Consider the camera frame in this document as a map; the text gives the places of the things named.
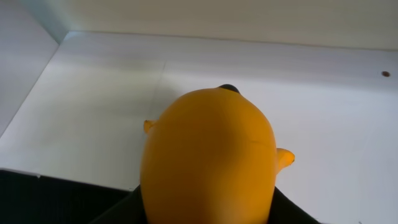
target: black object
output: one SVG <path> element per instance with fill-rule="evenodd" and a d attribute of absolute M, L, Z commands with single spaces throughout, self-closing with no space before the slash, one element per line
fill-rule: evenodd
<path fill-rule="evenodd" d="M 224 84 L 224 85 L 221 85 L 221 86 L 219 86 L 219 87 L 220 87 L 220 88 L 224 88 L 224 89 L 226 89 L 226 90 L 234 91 L 235 93 L 241 94 L 241 93 L 239 92 L 239 90 L 238 90 L 235 86 L 232 86 L 231 84 Z"/>
<path fill-rule="evenodd" d="M 0 223 L 147 224 L 133 192 L 0 170 Z M 275 188 L 267 224 L 319 224 Z"/>

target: screw hole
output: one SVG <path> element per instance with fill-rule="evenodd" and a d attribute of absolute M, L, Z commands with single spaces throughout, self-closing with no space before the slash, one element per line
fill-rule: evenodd
<path fill-rule="evenodd" d="M 386 71 L 383 71 L 383 72 L 381 73 L 381 75 L 383 75 L 384 77 L 390 77 L 390 73 L 389 73 L 389 72 L 386 72 Z"/>

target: white surface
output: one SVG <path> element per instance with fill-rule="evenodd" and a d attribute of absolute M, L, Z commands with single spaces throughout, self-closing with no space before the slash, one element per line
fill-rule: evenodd
<path fill-rule="evenodd" d="M 0 0 L 0 136 L 58 44 L 13 0 Z"/>
<path fill-rule="evenodd" d="M 35 2 L 70 30 L 398 50 L 396 0 Z"/>
<path fill-rule="evenodd" d="M 144 120 L 230 83 L 295 153 L 277 180 L 291 200 L 325 223 L 398 223 L 397 75 L 397 52 L 71 32 L 0 139 L 0 166 L 134 188 Z"/>

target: toy's body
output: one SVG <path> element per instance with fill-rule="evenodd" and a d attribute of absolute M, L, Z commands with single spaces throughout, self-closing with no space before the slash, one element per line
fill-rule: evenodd
<path fill-rule="evenodd" d="M 141 189 L 151 224 L 260 224 L 275 177 L 294 155 L 275 145 L 266 117 L 236 91 L 181 96 L 148 133 Z"/>

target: black tip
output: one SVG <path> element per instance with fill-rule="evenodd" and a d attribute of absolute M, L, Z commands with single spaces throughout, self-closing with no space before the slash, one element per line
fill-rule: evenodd
<path fill-rule="evenodd" d="M 220 88 L 224 88 L 224 89 L 226 89 L 226 90 L 234 91 L 235 93 L 241 94 L 241 93 L 239 92 L 239 90 L 238 90 L 235 86 L 232 86 L 231 84 L 224 84 L 224 85 L 221 85 L 221 86 L 219 86 L 219 87 L 220 87 Z"/>

